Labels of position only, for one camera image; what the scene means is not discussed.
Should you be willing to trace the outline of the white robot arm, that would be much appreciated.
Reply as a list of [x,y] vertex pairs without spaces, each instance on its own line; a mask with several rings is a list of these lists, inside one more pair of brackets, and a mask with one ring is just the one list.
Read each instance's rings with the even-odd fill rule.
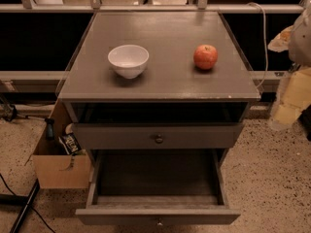
[[272,51],[287,50],[289,59],[299,69],[281,79],[269,125],[274,130],[291,128],[311,105],[311,6],[293,26],[281,31],[269,44]]

